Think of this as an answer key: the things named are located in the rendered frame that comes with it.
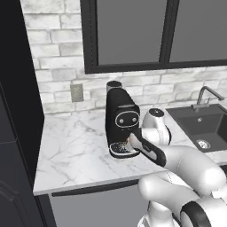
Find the black coffee machine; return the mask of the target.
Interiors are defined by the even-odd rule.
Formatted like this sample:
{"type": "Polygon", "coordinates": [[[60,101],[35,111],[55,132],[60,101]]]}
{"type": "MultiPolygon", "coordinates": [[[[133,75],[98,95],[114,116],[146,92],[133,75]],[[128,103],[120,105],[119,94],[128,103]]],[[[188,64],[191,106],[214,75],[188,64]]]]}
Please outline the black coffee machine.
{"type": "Polygon", "coordinates": [[[106,140],[109,153],[117,159],[139,155],[127,148],[127,139],[139,127],[140,108],[118,81],[106,84],[106,140]]]}

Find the white coffee mug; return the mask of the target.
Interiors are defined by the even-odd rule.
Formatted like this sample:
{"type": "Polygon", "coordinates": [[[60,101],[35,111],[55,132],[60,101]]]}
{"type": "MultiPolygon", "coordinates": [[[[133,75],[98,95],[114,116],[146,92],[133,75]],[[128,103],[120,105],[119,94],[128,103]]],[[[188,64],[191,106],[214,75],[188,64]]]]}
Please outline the white coffee mug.
{"type": "Polygon", "coordinates": [[[131,133],[129,135],[129,138],[127,139],[127,144],[126,144],[127,149],[130,152],[135,153],[139,151],[139,146],[140,146],[139,140],[133,133],[131,133]]]}

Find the black framed window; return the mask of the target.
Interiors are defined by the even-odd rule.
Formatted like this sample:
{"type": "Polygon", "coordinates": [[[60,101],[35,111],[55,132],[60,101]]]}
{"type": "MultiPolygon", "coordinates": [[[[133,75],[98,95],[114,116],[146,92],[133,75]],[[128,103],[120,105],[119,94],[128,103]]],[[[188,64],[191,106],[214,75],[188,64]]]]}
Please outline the black framed window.
{"type": "Polygon", "coordinates": [[[227,0],[80,0],[86,74],[227,66],[227,0]]]}

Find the grey metal tap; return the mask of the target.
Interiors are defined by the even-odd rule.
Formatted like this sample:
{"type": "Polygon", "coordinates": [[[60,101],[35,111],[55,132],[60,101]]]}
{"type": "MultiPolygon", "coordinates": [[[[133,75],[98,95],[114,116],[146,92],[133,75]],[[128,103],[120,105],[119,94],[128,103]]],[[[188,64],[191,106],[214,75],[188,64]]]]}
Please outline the grey metal tap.
{"type": "Polygon", "coordinates": [[[203,94],[204,94],[204,91],[205,90],[208,91],[209,93],[211,93],[213,96],[215,96],[219,101],[223,101],[224,100],[224,97],[221,96],[219,93],[217,93],[213,89],[209,88],[208,86],[203,86],[200,89],[200,93],[199,93],[197,102],[194,105],[192,105],[192,109],[195,112],[198,112],[201,108],[207,108],[207,107],[209,107],[209,102],[207,102],[207,103],[201,103],[202,98],[203,98],[203,94]]]}

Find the dark grey sink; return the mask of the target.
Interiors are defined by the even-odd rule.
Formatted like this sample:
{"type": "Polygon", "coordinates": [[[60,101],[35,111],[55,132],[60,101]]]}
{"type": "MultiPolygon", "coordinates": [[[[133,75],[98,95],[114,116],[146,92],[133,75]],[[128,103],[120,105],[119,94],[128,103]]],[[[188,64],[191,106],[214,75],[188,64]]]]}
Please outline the dark grey sink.
{"type": "Polygon", "coordinates": [[[200,108],[168,108],[181,130],[204,153],[227,150],[227,110],[219,104],[200,108]]]}

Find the black tall cabinet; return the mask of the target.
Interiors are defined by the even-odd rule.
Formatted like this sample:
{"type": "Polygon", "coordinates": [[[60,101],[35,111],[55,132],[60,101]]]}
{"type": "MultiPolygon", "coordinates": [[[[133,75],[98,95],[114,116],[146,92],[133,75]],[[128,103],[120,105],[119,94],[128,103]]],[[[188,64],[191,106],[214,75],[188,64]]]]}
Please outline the black tall cabinet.
{"type": "Polygon", "coordinates": [[[57,227],[33,194],[43,124],[20,0],[0,0],[0,227],[57,227]]]}

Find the grey dishwasher door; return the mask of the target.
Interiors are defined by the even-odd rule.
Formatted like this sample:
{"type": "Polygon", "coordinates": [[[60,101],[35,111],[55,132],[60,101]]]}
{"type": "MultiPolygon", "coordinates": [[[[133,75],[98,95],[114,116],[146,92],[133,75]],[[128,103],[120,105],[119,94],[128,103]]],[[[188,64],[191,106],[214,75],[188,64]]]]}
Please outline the grey dishwasher door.
{"type": "Polygon", "coordinates": [[[57,227],[137,227],[148,207],[137,185],[50,201],[57,227]]]}

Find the grey wall socket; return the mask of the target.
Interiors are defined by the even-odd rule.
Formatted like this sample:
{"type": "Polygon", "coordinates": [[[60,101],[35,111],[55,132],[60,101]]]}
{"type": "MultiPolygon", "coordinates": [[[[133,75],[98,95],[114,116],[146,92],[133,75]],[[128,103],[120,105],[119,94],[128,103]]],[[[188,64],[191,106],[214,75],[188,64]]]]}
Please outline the grey wall socket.
{"type": "Polygon", "coordinates": [[[70,86],[72,102],[83,101],[83,87],[81,84],[72,84],[70,86]]]}

